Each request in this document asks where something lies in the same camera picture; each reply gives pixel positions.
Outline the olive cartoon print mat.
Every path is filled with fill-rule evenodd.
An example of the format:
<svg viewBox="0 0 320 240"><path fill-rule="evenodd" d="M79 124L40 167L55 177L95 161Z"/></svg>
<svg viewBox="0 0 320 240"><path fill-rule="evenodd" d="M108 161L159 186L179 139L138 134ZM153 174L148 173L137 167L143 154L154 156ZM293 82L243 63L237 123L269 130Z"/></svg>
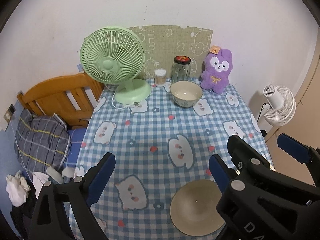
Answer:
<svg viewBox="0 0 320 240"><path fill-rule="evenodd" d="M138 77L153 79L156 69L164 69L171 77L174 57L191 59L190 76L199 77L204 58L210 49L213 31L200 27L178 25L146 25L129 27L141 40L145 63Z"/></svg>

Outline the grey plaid pillow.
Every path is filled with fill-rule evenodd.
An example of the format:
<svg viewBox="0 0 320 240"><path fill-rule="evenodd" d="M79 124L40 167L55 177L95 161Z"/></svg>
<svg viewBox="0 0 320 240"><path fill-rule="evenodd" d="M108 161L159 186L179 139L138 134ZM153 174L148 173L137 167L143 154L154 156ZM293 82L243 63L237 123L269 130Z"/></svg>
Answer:
<svg viewBox="0 0 320 240"><path fill-rule="evenodd" d="M27 174L59 170L67 159L71 137L66 123L57 115L38 116L24 109L15 133L15 152Z"/></svg>

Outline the cotton swab container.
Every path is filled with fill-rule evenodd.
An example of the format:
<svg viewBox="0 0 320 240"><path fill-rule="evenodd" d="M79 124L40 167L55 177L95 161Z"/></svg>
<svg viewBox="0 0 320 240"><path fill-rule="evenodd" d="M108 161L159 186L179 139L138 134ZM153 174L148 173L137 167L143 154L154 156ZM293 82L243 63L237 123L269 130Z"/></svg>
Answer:
<svg viewBox="0 0 320 240"><path fill-rule="evenodd" d="M165 69L156 69L154 79L157 87L165 86L167 82L167 71Z"/></svg>

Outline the blue checkered tablecloth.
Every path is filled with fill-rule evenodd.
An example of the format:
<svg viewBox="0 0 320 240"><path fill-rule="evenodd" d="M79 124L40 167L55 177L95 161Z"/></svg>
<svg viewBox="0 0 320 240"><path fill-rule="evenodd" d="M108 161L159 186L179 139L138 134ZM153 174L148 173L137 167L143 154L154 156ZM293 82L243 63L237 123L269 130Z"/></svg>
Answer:
<svg viewBox="0 0 320 240"><path fill-rule="evenodd" d="M238 135L265 159L268 148L255 118L236 88L204 91L190 108L174 103L169 85L153 86L138 106L121 107L105 89L89 121L75 166L77 176L113 153L116 166L99 200L91 206L109 239L186 239L173 225L171 199L188 182L208 179L209 159L227 151Z"/></svg>

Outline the green desk fan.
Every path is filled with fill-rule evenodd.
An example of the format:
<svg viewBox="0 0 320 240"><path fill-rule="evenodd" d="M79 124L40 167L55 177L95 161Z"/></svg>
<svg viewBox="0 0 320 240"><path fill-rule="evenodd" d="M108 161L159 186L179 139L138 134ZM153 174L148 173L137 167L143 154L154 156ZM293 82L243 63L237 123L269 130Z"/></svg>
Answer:
<svg viewBox="0 0 320 240"><path fill-rule="evenodd" d="M145 63L139 37L123 27L104 27L86 38L80 49L84 72L105 85L116 85L114 100L132 105L151 94L151 85L138 75Z"/></svg>

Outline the wooden bed headboard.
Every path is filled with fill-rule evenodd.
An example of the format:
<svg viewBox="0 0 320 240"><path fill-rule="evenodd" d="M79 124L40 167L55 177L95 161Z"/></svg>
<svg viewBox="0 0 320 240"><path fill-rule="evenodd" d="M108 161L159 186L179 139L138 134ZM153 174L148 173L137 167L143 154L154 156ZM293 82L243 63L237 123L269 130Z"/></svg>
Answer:
<svg viewBox="0 0 320 240"><path fill-rule="evenodd" d="M59 76L38 83L25 94L19 92L17 99L31 113L38 116L57 114L69 127L76 129L88 126L94 110L86 88L98 100L104 84L84 73Z"/></svg>

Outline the glass jar black lid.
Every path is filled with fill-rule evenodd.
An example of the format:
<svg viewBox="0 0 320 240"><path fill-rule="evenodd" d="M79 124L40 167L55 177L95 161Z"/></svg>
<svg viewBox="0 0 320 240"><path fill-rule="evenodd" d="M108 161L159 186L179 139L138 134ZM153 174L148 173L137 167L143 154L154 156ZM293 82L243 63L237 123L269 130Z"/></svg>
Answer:
<svg viewBox="0 0 320 240"><path fill-rule="evenodd" d="M187 56L174 57L171 71L171 82L188 81L190 76L191 59Z"/></svg>

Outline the white floor fan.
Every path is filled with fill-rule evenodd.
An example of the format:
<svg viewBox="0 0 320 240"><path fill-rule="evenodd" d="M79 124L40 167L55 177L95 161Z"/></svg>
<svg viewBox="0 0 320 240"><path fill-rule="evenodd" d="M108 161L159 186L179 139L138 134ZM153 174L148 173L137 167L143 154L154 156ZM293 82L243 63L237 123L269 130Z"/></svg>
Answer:
<svg viewBox="0 0 320 240"><path fill-rule="evenodd" d="M263 95L270 108L263 114L271 126L281 127L288 124L296 111L296 101L293 93L285 86L266 85Z"/></svg>

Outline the white crumpled cloth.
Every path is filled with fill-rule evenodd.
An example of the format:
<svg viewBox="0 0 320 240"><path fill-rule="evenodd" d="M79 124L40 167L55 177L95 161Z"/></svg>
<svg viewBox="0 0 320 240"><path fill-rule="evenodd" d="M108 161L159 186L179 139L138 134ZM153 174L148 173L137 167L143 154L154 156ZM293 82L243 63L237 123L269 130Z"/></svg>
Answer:
<svg viewBox="0 0 320 240"><path fill-rule="evenodd" d="M7 175L6 177L6 191L9 195L9 199L14 207L23 205L28 198L31 187L28 185L27 180L22 176L21 170L19 170L14 176Z"/></svg>

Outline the cream ceramic bowl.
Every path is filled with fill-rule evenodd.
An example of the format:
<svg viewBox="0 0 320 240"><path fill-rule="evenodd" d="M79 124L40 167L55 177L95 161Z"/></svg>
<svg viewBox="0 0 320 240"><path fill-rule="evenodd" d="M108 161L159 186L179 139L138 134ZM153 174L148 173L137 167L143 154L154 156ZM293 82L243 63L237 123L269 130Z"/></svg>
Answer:
<svg viewBox="0 0 320 240"><path fill-rule="evenodd" d="M203 96L202 88L190 81L172 83L170 92L174 103L183 108L195 106Z"/></svg>
<svg viewBox="0 0 320 240"><path fill-rule="evenodd" d="M216 210L222 194L216 182L191 181L181 187L170 204L170 218L180 232L194 237L214 233L225 221Z"/></svg>

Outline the purple plush bunny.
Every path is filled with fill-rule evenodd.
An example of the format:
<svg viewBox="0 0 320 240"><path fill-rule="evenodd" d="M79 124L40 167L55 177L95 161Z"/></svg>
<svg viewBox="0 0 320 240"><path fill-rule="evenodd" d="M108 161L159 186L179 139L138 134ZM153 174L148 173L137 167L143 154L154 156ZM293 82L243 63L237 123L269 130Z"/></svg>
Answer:
<svg viewBox="0 0 320 240"><path fill-rule="evenodd" d="M229 49L220 49L217 54L209 52L204 59L201 88L211 89L216 94L222 94L229 85L228 77L232 69L232 52Z"/></svg>

